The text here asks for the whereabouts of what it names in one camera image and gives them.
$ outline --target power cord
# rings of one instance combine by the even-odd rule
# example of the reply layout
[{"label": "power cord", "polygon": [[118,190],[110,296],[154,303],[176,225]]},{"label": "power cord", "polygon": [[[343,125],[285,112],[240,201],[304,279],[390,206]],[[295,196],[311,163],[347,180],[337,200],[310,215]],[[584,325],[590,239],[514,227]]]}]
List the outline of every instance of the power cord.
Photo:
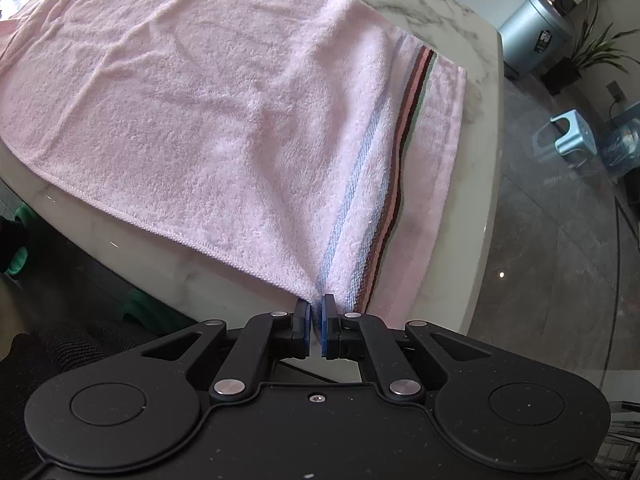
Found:
[{"label": "power cord", "polygon": [[613,107],[615,105],[617,105],[620,102],[620,99],[616,99],[615,101],[613,101],[611,103],[611,106],[609,107],[609,122],[611,123],[611,125],[613,126],[613,129],[616,129],[618,127],[618,125],[614,122],[613,117],[611,115],[611,111],[613,110]]}]

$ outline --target light blue stool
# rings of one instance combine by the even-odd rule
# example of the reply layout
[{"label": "light blue stool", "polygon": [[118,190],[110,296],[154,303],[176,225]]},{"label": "light blue stool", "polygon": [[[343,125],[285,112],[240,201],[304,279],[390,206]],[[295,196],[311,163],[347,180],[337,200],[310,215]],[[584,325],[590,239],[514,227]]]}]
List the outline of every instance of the light blue stool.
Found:
[{"label": "light blue stool", "polygon": [[598,154],[593,131],[587,121],[576,110],[558,115],[558,117],[551,119],[551,122],[557,123],[561,120],[568,121],[569,130],[564,136],[556,140],[556,150],[560,156],[565,157],[569,153],[583,152],[584,160],[577,165],[578,167]]}]

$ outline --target pink towel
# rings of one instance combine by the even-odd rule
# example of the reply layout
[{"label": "pink towel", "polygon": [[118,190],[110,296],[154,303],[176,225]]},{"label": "pink towel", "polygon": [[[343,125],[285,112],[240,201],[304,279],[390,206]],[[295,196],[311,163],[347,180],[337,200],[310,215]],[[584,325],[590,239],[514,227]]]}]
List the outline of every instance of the pink towel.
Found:
[{"label": "pink towel", "polygon": [[0,136],[36,174],[312,303],[404,320],[462,69],[359,0],[39,0],[3,31]]}]

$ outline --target gray floor tile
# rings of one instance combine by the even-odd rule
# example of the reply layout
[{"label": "gray floor tile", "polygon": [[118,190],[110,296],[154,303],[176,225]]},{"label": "gray floor tile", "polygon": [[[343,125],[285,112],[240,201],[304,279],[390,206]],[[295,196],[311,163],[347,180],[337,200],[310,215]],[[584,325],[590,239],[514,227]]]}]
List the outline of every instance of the gray floor tile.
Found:
[{"label": "gray floor tile", "polygon": [[602,370],[615,291],[580,248],[558,231],[558,257],[538,360],[565,370]]},{"label": "gray floor tile", "polygon": [[558,227],[507,177],[468,334],[536,358],[554,281]]},{"label": "gray floor tile", "polygon": [[523,84],[505,83],[502,172],[557,219],[559,174],[566,170],[554,145],[560,134],[550,123],[550,107],[532,99]]},{"label": "gray floor tile", "polygon": [[620,215],[620,293],[609,370],[640,370],[640,250]]},{"label": "gray floor tile", "polygon": [[612,188],[598,159],[561,174],[558,223],[614,286],[617,247]]},{"label": "gray floor tile", "polygon": [[517,80],[505,79],[505,93],[508,96],[509,89],[517,89],[518,92],[526,99],[526,104],[529,108],[532,106],[537,108],[544,108],[548,110],[548,113],[552,114],[554,111],[555,99],[549,95],[548,90],[542,84],[542,82],[533,75],[524,76]]}]

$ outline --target white marble surface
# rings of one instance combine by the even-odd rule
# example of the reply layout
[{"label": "white marble surface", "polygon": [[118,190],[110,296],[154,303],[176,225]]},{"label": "white marble surface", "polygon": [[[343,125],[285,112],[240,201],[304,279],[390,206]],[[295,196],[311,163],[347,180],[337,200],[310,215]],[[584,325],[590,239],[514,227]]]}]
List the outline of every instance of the white marble surface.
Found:
[{"label": "white marble surface", "polygon": [[[412,310],[466,333],[493,229],[502,146],[502,47],[497,31],[455,0],[363,0],[468,73],[460,147],[431,263]],[[295,298],[173,241],[121,222],[44,182],[0,142],[2,178],[39,215],[105,266],[195,319],[230,327]],[[336,380],[353,366],[297,363]]]}]

